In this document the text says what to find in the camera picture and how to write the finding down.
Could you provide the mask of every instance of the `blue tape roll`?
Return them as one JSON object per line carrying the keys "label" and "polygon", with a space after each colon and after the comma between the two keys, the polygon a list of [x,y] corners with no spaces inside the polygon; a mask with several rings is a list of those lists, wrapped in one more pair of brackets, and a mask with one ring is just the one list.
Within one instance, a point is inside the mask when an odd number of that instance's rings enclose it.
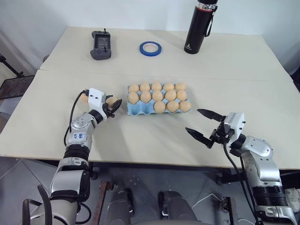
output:
{"label": "blue tape roll", "polygon": [[[148,52],[148,51],[144,50],[145,45],[156,45],[157,50],[155,52]],[[161,49],[162,48],[161,48],[160,44],[156,43],[154,41],[145,41],[145,42],[141,43],[141,45],[140,45],[140,52],[146,56],[157,56],[158,54],[161,53]]]}

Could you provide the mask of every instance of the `blue egg carton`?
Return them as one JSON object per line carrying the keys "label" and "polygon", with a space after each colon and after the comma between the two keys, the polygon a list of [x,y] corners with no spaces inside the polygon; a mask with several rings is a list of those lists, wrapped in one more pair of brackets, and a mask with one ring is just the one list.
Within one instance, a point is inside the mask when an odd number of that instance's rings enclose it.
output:
{"label": "blue egg carton", "polygon": [[[166,90],[162,89],[161,90],[162,94],[163,94],[163,97],[165,97],[165,93],[167,92]],[[141,91],[139,90],[137,92],[137,95],[139,96],[139,99],[141,99]],[[178,98],[175,99],[176,102],[180,103],[181,100],[179,100]],[[165,106],[168,104],[169,100],[163,98],[162,100],[163,103],[165,103]],[[132,116],[136,116],[136,115],[139,115],[139,114],[144,114],[144,115],[150,115],[150,114],[159,114],[158,112],[156,112],[154,110],[154,103],[155,103],[155,100],[151,99],[148,103],[144,103],[143,101],[139,100],[135,105],[131,104],[130,102],[127,102],[127,114],[128,115],[132,115]],[[163,113],[182,113],[183,111],[178,109],[174,112],[170,112],[169,110],[165,109],[165,111]]]}

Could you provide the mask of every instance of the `white table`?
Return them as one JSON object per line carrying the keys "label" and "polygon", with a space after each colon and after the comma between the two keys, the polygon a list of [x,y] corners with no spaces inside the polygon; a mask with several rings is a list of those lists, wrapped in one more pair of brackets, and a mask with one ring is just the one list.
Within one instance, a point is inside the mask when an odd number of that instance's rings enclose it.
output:
{"label": "white table", "polygon": [[[193,111],[129,116],[127,84],[185,82]],[[281,169],[300,169],[300,96],[291,82],[224,80],[161,75],[136,76],[87,72],[42,71],[21,99],[0,135],[4,156],[60,159],[63,136],[77,94],[89,87],[124,101],[114,119],[101,122],[93,136],[91,161],[231,167],[220,145],[209,150],[193,139],[185,126],[209,136],[218,122],[197,108],[227,115],[246,114],[243,133],[267,140]],[[87,110],[78,104],[74,116]]]}
{"label": "white table", "polygon": [[[186,32],[107,29],[111,34],[112,57],[96,61],[90,56],[93,30],[68,27],[42,70],[97,74],[197,77],[229,80],[292,82],[263,37],[211,34],[195,55],[183,51]],[[162,53],[147,57],[139,52],[145,41],[161,44]]]}

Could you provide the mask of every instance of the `white cable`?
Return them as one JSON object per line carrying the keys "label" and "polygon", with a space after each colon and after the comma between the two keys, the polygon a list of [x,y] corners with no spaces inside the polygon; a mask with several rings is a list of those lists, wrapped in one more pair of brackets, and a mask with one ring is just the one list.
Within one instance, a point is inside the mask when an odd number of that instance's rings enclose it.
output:
{"label": "white cable", "polygon": [[252,223],[251,221],[249,221],[249,220],[247,220],[247,219],[239,219],[238,222],[240,222],[240,221],[246,221],[246,222],[248,222],[248,223],[250,223],[250,224],[252,224],[252,225],[255,225],[254,223]]}
{"label": "white cable", "polygon": [[215,194],[211,193],[211,194],[209,194],[208,196],[206,196],[205,198],[203,198],[203,199],[197,201],[196,204],[193,205],[192,209],[193,209],[198,203],[202,202],[203,200],[207,199],[207,198],[210,197],[210,196],[214,196],[216,199],[218,199],[218,200],[221,202],[221,200],[220,200],[217,196],[215,196]]}

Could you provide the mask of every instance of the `logo on bottle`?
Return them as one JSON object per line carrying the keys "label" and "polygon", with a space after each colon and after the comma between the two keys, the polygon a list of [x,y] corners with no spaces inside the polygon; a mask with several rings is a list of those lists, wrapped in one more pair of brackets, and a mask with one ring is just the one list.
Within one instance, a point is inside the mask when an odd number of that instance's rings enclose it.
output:
{"label": "logo on bottle", "polygon": [[186,45],[186,48],[189,49],[189,50],[192,50],[191,47],[189,46],[189,44]]}

